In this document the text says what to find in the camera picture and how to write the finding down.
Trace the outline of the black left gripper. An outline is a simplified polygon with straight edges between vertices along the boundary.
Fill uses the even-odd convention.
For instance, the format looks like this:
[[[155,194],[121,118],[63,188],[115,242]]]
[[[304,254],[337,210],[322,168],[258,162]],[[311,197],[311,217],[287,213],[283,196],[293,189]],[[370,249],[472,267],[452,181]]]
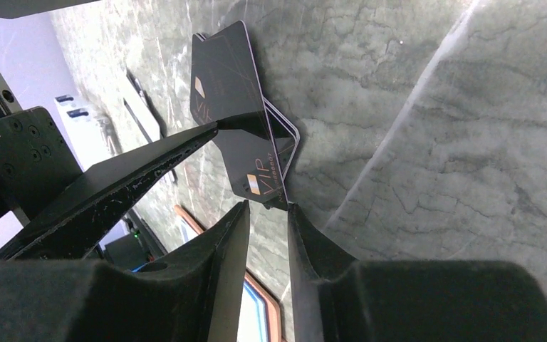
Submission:
[[[0,260],[82,259],[165,174],[217,133],[216,123],[191,128],[78,177],[82,171],[50,113],[24,110],[0,74],[0,218],[13,212],[27,225],[0,248]]]

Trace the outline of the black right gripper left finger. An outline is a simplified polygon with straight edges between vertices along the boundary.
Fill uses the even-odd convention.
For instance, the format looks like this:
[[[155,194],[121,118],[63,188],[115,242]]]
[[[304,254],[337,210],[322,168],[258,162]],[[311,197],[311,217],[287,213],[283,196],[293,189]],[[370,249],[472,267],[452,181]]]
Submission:
[[[235,341],[249,231],[244,201],[137,272],[0,261],[0,341]]]

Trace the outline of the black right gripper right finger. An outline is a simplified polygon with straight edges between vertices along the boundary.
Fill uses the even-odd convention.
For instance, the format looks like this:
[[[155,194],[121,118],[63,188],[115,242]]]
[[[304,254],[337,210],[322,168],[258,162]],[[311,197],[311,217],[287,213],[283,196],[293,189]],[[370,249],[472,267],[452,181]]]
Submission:
[[[504,261],[373,261],[288,208],[297,341],[547,341],[547,300]]]

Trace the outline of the brown leather card holder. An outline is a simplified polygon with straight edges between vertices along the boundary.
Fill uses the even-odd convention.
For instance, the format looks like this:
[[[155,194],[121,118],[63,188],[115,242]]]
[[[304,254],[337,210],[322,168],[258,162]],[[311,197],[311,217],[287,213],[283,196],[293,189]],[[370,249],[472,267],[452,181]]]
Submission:
[[[176,204],[174,212],[177,215],[176,227],[184,242],[194,239],[205,231],[205,228],[182,206]],[[278,300],[250,271],[246,271],[244,275],[237,340],[260,342],[285,340]]]

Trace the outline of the silver magnetic stripe card stack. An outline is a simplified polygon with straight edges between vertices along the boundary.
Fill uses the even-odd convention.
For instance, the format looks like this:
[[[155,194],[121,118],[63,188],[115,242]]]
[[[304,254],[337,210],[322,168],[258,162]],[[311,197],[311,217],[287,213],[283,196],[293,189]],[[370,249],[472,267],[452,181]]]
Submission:
[[[149,143],[164,137],[160,122],[152,110],[149,98],[139,80],[130,71],[126,71],[125,80],[120,86],[123,103],[142,135]]]

